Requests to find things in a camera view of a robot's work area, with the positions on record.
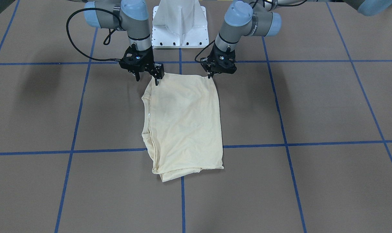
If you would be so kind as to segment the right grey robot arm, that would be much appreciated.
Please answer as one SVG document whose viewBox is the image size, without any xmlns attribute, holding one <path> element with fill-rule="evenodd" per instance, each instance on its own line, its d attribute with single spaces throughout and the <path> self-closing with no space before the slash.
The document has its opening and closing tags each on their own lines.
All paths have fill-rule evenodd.
<svg viewBox="0 0 392 233">
<path fill-rule="evenodd" d="M 94 28 L 107 28 L 109 34 L 103 44 L 108 45 L 115 31 L 125 31 L 129 47 L 122 58 L 110 58 L 118 62 L 121 68 L 135 75 L 140 81 L 140 74 L 148 72 L 156 85 L 162 80 L 164 66 L 154 61 L 149 13 L 144 0 L 84 0 L 84 8 L 72 13 L 66 21 L 66 33 L 72 46 L 76 49 L 69 31 L 71 19 L 83 12 L 86 23 Z"/>
</svg>

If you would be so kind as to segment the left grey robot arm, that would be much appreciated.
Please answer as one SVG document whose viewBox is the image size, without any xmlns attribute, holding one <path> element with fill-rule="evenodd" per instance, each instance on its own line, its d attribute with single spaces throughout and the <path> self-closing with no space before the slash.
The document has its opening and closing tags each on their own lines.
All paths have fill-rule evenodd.
<svg viewBox="0 0 392 233">
<path fill-rule="evenodd" d="M 274 12 L 279 7 L 300 6 L 301 0 L 234 0 L 227 9 L 221 29 L 206 58 L 198 62 L 207 72 L 208 78 L 215 74 L 236 72 L 235 49 L 243 37 L 270 37 L 279 33 L 281 16 Z"/>
</svg>

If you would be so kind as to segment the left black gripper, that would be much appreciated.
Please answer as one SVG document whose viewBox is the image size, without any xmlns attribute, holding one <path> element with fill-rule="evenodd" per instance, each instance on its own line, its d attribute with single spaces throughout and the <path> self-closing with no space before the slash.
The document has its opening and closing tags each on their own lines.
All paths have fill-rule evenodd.
<svg viewBox="0 0 392 233">
<path fill-rule="evenodd" d="M 235 50 L 222 51 L 214 45 L 208 57 L 201 59 L 201 66 L 208 73 L 208 79 L 219 73 L 234 74 L 237 70 L 235 57 Z"/>
</svg>

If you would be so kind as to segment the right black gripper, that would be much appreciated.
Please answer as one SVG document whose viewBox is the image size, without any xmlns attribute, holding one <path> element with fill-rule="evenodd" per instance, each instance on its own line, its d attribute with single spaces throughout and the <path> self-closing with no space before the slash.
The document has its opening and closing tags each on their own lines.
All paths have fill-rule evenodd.
<svg viewBox="0 0 392 233">
<path fill-rule="evenodd" d="M 164 64 L 154 63 L 154 54 L 151 47 L 146 50 L 138 50 L 135 45 L 129 46 L 119 61 L 119 65 L 121 68 L 132 72 L 137 82 L 140 81 L 140 72 L 151 71 L 156 86 L 159 85 L 159 81 L 165 75 Z"/>
</svg>

